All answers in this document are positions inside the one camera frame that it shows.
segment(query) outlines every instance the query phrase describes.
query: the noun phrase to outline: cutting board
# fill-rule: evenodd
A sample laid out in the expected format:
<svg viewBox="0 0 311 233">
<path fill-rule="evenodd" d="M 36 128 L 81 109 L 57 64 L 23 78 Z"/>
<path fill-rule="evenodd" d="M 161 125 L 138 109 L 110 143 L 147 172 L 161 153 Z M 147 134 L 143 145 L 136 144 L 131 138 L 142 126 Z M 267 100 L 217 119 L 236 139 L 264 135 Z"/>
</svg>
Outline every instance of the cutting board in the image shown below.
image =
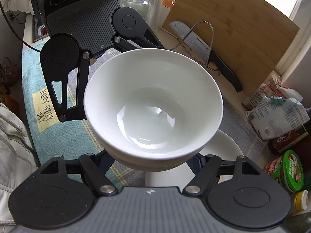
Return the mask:
<svg viewBox="0 0 311 233">
<path fill-rule="evenodd" d="M 213 49 L 234 70 L 244 92 L 251 96 L 275 68 L 299 28 L 265 0 L 177 0 L 163 28 L 182 21 L 190 28 L 200 20 L 214 27 Z M 199 24 L 194 31 L 207 44 L 211 30 Z"/>
</svg>

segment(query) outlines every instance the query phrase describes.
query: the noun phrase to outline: green lid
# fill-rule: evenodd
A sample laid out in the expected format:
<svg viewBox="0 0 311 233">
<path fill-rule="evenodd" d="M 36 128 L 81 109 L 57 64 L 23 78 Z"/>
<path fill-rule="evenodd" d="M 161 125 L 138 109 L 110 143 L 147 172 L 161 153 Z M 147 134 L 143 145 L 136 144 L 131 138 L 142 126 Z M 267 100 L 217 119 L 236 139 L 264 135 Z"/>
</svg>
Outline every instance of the green lid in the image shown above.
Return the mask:
<svg viewBox="0 0 311 233">
<path fill-rule="evenodd" d="M 284 178 L 293 192 L 302 189 L 304 185 L 304 173 L 301 162 L 293 150 L 288 150 L 283 156 Z"/>
</svg>

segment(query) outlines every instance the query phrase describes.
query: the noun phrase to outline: knife handle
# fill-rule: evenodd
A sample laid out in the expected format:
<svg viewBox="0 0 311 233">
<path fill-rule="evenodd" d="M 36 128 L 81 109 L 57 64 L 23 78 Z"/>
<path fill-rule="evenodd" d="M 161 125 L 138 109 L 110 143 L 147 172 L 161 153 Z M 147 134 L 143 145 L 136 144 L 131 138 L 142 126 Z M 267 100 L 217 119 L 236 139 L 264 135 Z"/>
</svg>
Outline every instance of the knife handle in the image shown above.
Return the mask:
<svg viewBox="0 0 311 233">
<path fill-rule="evenodd" d="M 209 62 L 213 62 L 219 72 L 232 84 L 237 92 L 243 91 L 242 84 L 234 71 L 215 53 L 211 50 Z"/>
</svg>

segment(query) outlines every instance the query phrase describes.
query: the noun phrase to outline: food package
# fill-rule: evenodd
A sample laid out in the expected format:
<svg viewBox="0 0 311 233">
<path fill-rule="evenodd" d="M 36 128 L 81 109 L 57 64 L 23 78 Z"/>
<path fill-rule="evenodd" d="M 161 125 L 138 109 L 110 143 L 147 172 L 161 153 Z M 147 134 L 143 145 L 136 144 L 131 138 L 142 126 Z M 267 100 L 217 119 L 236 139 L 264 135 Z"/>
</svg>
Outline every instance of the food package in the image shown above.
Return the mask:
<svg viewBox="0 0 311 233">
<path fill-rule="evenodd" d="M 310 120 L 304 106 L 295 98 L 276 106 L 264 96 L 255 108 L 245 113 L 262 140 L 279 137 Z"/>
</svg>

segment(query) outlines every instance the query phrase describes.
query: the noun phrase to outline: white bowl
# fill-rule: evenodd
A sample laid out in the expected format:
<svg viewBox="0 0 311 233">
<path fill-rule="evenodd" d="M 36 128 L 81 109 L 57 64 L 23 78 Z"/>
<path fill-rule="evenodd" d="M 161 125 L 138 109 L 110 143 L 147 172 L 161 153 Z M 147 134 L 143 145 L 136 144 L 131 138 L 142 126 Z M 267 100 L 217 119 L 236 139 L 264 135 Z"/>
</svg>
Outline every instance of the white bowl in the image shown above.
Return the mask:
<svg viewBox="0 0 311 233">
<path fill-rule="evenodd" d="M 220 90 L 198 63 L 163 49 L 137 49 L 102 64 L 84 94 L 86 117 L 107 152 L 142 171 L 172 169 L 214 136 Z"/>
</svg>

